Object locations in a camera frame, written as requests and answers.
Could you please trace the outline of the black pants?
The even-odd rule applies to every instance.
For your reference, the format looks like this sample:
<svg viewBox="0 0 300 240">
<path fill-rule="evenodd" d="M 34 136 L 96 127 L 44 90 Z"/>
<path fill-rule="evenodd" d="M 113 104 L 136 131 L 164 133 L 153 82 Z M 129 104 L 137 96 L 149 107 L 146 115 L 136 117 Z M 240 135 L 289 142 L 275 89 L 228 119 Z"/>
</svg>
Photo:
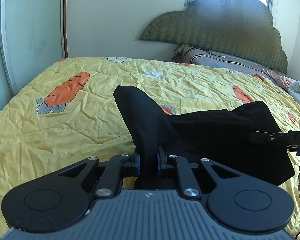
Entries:
<svg viewBox="0 0 300 240">
<path fill-rule="evenodd" d="M 118 86 L 116 105 L 140 155 L 136 189 L 167 188 L 171 179 L 160 180 L 157 153 L 178 155 L 191 163 L 211 159 L 236 171 L 281 185 L 295 174 L 284 147 L 255 144 L 252 131 L 280 131 L 262 101 L 246 103 L 232 111 L 213 110 L 168 115 L 146 93 L 132 86 Z"/>
</svg>

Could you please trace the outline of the pink and white clothes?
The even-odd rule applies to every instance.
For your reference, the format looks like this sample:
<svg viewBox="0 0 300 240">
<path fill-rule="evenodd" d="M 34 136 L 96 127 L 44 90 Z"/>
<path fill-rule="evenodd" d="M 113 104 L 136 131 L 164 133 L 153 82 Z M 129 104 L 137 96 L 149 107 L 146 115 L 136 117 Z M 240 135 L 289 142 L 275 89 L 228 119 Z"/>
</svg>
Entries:
<svg viewBox="0 0 300 240">
<path fill-rule="evenodd" d="M 271 69 L 263 69 L 263 72 L 274 79 L 300 105 L 300 80 L 280 75 Z"/>
</svg>

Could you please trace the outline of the yellow carrot print quilt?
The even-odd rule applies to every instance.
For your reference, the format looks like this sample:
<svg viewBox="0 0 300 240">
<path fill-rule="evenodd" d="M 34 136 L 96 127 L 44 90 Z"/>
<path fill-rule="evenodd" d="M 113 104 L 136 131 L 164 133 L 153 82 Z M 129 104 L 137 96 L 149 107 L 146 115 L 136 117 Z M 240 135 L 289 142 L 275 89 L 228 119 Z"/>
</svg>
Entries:
<svg viewBox="0 0 300 240">
<path fill-rule="evenodd" d="M 300 106 L 256 74 L 118 57 L 61 60 L 0 112 L 0 236 L 8 229 L 1 202 L 13 187 L 93 155 L 105 161 L 134 151 L 113 97 L 119 85 L 138 87 L 170 114 L 263 101 L 283 132 L 300 131 Z"/>
</svg>

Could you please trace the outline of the striped grey pillow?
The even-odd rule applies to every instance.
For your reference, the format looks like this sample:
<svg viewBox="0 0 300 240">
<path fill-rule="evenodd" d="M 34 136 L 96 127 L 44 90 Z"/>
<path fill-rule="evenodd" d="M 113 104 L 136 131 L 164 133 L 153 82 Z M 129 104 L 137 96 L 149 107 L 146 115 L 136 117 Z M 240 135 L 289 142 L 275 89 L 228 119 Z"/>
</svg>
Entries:
<svg viewBox="0 0 300 240">
<path fill-rule="evenodd" d="M 265 75 L 266 69 L 270 71 L 270 69 L 259 63 L 240 57 L 207 49 L 199 49 L 184 44 L 175 48 L 172 62 L 196 64 L 218 69 L 232 69 L 244 74 Z"/>
</svg>

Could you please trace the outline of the green scalloped headboard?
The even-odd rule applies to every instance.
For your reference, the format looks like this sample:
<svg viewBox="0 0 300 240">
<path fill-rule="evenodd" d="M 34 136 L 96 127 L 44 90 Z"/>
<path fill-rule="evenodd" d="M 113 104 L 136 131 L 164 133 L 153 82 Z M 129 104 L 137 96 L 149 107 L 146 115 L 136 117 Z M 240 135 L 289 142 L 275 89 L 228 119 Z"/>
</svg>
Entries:
<svg viewBox="0 0 300 240">
<path fill-rule="evenodd" d="M 270 10 L 259 0 L 194 0 L 156 17 L 143 41 L 213 50 L 287 73 L 288 60 Z"/>
</svg>

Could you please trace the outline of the glossy white wardrobe door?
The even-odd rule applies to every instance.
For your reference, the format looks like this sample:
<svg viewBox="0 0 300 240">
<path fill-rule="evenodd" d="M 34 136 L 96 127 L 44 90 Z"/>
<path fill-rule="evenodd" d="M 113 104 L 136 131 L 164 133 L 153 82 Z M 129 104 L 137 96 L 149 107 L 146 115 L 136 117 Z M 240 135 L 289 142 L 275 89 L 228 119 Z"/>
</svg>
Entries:
<svg viewBox="0 0 300 240">
<path fill-rule="evenodd" d="M 0 111 L 65 55 L 64 0 L 0 0 Z"/>
</svg>

